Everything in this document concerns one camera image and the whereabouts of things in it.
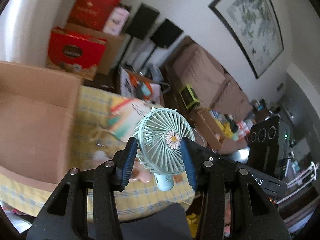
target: circular vent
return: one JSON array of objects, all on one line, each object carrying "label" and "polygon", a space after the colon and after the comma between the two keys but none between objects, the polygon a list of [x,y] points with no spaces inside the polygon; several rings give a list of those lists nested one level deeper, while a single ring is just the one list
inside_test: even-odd
[{"label": "circular vent", "polygon": [[266,129],[262,128],[260,129],[258,133],[258,141],[263,142],[266,139],[267,131]]},{"label": "circular vent", "polygon": [[253,133],[251,134],[251,141],[254,142],[254,141],[256,140],[256,138],[257,138],[257,133],[256,133],[256,132],[253,132]]},{"label": "circular vent", "polygon": [[270,140],[272,140],[275,136],[276,136],[276,133],[277,133],[277,130],[274,126],[272,126],[270,129],[269,129],[269,132],[268,132],[268,137]]}]

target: colorful packaging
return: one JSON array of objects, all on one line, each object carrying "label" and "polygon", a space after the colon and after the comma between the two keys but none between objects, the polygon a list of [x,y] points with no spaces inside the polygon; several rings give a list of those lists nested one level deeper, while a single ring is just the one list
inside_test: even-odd
[{"label": "colorful packaging", "polygon": [[109,15],[120,0],[77,0],[68,22],[102,31]]},{"label": "colorful packaging", "polygon": [[93,80],[106,43],[104,39],[54,28],[49,42],[48,67]]},{"label": "colorful packaging", "polygon": [[137,98],[124,101],[111,110],[109,132],[118,140],[127,142],[135,133],[138,122],[151,111],[152,106]]},{"label": "colorful packaging", "polygon": [[106,25],[103,27],[103,32],[118,36],[129,15],[130,13],[126,9],[122,7],[116,7],[106,22]]},{"label": "colorful packaging", "polygon": [[250,129],[248,128],[247,124],[244,121],[237,122],[237,125],[239,127],[237,131],[237,135],[239,139],[245,137],[247,134],[250,133]]}]

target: black speaker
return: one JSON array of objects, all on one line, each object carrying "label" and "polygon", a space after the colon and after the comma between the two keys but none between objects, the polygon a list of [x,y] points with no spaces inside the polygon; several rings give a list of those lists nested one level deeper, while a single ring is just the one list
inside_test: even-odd
[{"label": "black speaker", "polygon": [[251,127],[247,165],[282,179],[288,158],[290,126],[275,116]]},{"label": "black speaker", "polygon": [[159,14],[158,10],[142,3],[125,33],[144,40]]},{"label": "black speaker", "polygon": [[150,40],[153,41],[157,47],[167,49],[182,33],[182,29],[168,19],[165,19],[160,27],[150,37]]}]

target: picture frame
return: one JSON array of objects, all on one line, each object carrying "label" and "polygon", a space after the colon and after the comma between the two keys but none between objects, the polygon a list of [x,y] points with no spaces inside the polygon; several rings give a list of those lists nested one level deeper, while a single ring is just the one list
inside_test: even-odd
[{"label": "picture frame", "polygon": [[229,30],[258,79],[284,50],[271,0],[213,0],[209,8]]}]

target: metal screw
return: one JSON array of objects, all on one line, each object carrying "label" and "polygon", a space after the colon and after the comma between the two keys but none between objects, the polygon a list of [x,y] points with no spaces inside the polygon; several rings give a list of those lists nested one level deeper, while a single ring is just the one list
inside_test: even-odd
[{"label": "metal screw", "polygon": [[69,171],[69,173],[70,173],[71,175],[75,175],[75,174],[78,173],[78,169],[77,169],[77,168],[73,168],[73,169],[71,169],[71,170]]},{"label": "metal screw", "polygon": [[211,166],[212,166],[212,162],[210,162],[210,161],[205,161],[205,162],[203,163],[203,165],[206,166],[206,167],[211,167]]},{"label": "metal screw", "polygon": [[248,175],[248,171],[246,169],[239,170],[241,175]]},{"label": "metal screw", "polygon": [[104,163],[104,165],[105,165],[106,167],[112,167],[113,165],[115,165],[115,163],[114,163],[113,161],[106,161],[106,162]]}]

